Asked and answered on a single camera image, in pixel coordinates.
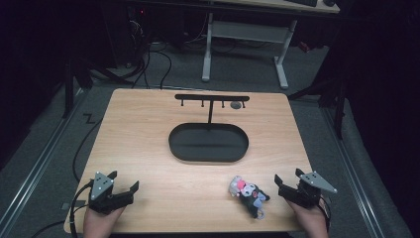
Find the dark curtain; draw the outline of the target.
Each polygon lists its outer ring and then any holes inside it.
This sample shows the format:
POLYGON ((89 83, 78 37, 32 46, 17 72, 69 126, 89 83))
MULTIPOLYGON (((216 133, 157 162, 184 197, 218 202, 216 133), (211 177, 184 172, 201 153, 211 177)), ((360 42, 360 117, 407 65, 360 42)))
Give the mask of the dark curtain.
POLYGON ((102 60, 96 38, 103 33, 95 0, 0 0, 0 169, 77 58, 102 60))
POLYGON ((399 214, 420 238, 420 0, 337 0, 356 19, 347 96, 399 214))

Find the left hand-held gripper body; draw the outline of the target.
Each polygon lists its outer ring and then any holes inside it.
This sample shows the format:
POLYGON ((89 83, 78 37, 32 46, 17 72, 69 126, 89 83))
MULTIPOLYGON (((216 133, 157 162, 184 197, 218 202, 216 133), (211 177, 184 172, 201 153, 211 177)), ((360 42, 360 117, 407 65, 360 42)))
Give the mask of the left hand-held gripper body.
POLYGON ((113 179, 108 179, 104 174, 97 172, 89 192, 88 207, 98 213, 110 214, 118 208, 133 203, 123 201, 120 198, 121 193, 113 194, 113 187, 113 179))

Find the metal floor rail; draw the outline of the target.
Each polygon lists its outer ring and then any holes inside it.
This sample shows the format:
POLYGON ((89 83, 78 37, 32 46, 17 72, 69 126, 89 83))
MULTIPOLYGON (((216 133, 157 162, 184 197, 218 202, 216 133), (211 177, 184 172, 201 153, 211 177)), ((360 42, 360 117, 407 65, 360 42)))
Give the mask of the metal floor rail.
POLYGON ((320 111, 330 133, 334 138, 336 147, 339 150, 340 162, 342 164, 344 174, 346 175, 348 184, 352 190, 370 238, 385 238, 383 230, 371 206, 370 199, 368 198, 368 195, 352 163, 351 156, 346 149, 344 141, 340 139, 336 133, 332 113, 329 109, 325 108, 321 108, 320 111))
POLYGON ((0 172, 0 238, 10 233, 27 201, 53 158, 53 151, 72 119, 75 110, 88 95, 77 89, 74 105, 64 114, 64 92, 59 92, 46 112, 31 126, 30 133, 0 172))

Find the white metal frame desk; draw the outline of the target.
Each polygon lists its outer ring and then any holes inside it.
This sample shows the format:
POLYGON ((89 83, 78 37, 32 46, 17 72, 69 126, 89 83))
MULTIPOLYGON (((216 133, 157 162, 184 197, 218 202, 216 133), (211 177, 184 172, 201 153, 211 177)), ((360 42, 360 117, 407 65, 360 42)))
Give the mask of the white metal frame desk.
MULTIPOLYGON (((210 0, 210 6, 216 7, 222 3, 239 6, 263 7, 267 10, 284 10, 287 13, 339 14, 336 4, 328 7, 323 0, 318 0, 317 7, 308 7, 284 0, 210 0)), ((288 88, 283 61, 297 25, 297 18, 287 21, 284 26, 269 26, 263 24, 240 23, 232 20, 214 20, 213 14, 208 14, 206 51, 203 60, 202 80, 208 82, 211 78, 212 40, 214 38, 252 41, 261 43, 281 44, 279 55, 273 58, 279 86, 288 88)))

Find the person's left hand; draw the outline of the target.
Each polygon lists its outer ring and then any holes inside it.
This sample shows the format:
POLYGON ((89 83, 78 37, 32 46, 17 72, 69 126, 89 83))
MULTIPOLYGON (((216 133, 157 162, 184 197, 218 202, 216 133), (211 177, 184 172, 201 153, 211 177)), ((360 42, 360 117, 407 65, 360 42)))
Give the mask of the person's left hand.
POLYGON ((108 215, 98 213, 87 208, 83 221, 84 238, 109 238, 113 227, 125 211, 124 207, 118 208, 108 215))

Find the black metal stand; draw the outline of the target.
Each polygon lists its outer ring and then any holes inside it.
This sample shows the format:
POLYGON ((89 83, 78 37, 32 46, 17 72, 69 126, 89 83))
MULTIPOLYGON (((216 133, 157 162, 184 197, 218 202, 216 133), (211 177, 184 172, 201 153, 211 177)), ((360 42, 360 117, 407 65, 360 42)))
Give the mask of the black metal stand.
POLYGON ((319 95, 318 105, 321 108, 333 107, 333 129, 336 136, 342 140, 342 123, 345 116, 347 81, 343 77, 331 77, 315 80, 310 86, 287 96, 289 100, 296 100, 305 95, 319 95))
POLYGON ((130 84, 130 81, 125 80, 123 77, 111 72, 110 70, 102 67, 88 59, 84 58, 70 58, 65 65, 65 79, 64 79, 64 113, 63 118, 70 115, 74 107, 74 82, 76 81, 82 89, 91 89, 93 80, 91 79, 90 70, 94 69, 100 74, 116 81, 117 83, 130 84))

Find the person's right hand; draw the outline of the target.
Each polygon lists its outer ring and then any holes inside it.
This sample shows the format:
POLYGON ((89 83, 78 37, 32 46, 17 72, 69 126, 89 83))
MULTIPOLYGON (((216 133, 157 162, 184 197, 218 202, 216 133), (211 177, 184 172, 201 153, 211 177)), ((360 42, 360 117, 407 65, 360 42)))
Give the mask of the person's right hand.
POLYGON ((306 209, 298 204, 287 200, 292 208, 298 223, 305 231, 307 238, 329 238, 327 221, 324 214, 325 203, 319 202, 318 206, 306 209))

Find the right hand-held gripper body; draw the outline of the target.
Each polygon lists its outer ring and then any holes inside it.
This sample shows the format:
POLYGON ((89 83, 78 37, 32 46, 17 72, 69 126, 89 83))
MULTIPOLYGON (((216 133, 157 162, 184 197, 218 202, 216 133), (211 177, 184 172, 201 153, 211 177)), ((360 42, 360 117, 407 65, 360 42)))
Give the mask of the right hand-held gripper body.
POLYGON ((299 178, 297 188, 292 189, 291 196, 287 200, 309 209, 319 204, 322 190, 332 193, 338 192, 317 172, 311 172, 299 178))

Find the plush toy keychain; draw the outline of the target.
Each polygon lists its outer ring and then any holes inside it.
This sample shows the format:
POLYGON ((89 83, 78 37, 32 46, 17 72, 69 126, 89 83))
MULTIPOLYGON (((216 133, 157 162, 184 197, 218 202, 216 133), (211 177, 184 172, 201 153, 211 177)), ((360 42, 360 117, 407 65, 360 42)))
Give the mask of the plush toy keychain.
POLYGON ((247 182, 240 176, 234 176, 229 184, 229 192, 240 200, 252 218, 264 218, 263 203, 269 201, 270 196, 256 184, 247 182))

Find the dark computer tower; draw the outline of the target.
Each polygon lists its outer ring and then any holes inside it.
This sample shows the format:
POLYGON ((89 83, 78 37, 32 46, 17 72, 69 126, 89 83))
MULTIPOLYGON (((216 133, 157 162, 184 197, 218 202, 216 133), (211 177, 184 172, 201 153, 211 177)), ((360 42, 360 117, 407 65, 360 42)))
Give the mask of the dark computer tower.
POLYGON ((148 32, 145 30, 146 10, 139 6, 128 6, 127 14, 134 49, 133 65, 140 66, 149 45, 148 32))

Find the black keyboard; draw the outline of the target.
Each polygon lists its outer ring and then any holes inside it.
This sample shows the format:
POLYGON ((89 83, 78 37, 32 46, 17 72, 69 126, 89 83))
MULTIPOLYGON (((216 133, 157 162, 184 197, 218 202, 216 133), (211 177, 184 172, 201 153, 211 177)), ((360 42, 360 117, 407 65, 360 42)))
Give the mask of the black keyboard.
POLYGON ((284 0, 287 2, 300 4, 308 7, 317 7, 318 0, 284 0))

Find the black hook stand with tray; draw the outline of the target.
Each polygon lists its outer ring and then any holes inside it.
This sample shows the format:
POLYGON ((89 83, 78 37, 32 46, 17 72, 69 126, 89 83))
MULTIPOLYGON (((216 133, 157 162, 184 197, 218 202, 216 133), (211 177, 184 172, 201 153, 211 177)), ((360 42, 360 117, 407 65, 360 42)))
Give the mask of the black hook stand with tray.
POLYGON ((175 94, 174 98, 184 105, 185 100, 209 102, 208 119, 205 123, 182 123, 172 129, 168 136, 170 151, 174 156, 189 163, 234 163, 240 160, 249 148, 247 133, 234 124, 213 123, 214 103, 238 103, 245 108, 249 96, 175 94))

